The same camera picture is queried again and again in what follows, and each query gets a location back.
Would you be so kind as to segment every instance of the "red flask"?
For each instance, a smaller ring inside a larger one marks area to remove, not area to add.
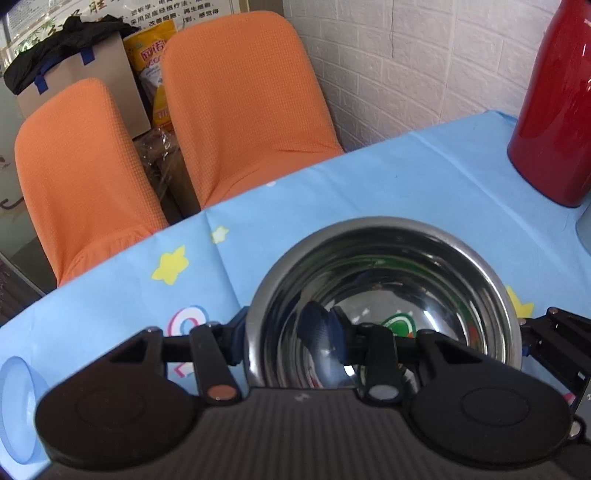
[[[555,202],[591,189],[591,2],[562,0],[538,52],[509,158]]]

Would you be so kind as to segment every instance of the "chair backrest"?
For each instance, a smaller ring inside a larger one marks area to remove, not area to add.
[[[22,193],[58,285],[167,226],[107,86],[77,82],[22,125]]]
[[[183,30],[168,42],[162,69],[201,205],[217,184],[273,151],[342,152],[306,51],[275,13]]]

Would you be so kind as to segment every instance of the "metal bowl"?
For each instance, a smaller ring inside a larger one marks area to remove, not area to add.
[[[425,223],[375,217],[337,223],[289,250],[259,287],[246,318],[251,386],[336,388],[359,382],[333,355],[310,301],[340,306],[353,323],[396,335],[433,329],[515,368],[521,333],[492,268],[457,238]]]

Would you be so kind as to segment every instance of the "yellow star print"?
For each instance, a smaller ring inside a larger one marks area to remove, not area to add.
[[[212,240],[215,244],[220,244],[226,240],[226,235],[230,232],[226,227],[219,226],[212,233]]]
[[[513,308],[517,314],[517,318],[531,318],[531,315],[534,313],[534,304],[521,303],[521,300],[513,291],[513,288],[511,288],[509,285],[507,285],[507,293],[509,294],[509,298],[511,299],[511,303],[513,304]]]
[[[178,274],[189,266],[189,261],[184,256],[185,247],[177,248],[171,254],[163,254],[160,257],[160,266],[152,273],[152,280],[164,280],[166,285],[174,285]]]

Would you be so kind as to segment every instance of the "yellow package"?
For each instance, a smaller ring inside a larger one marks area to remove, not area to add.
[[[132,68],[152,103],[152,125],[172,130],[168,103],[162,85],[160,57],[166,42],[176,33],[173,20],[165,20],[147,30],[130,35],[123,44]]]

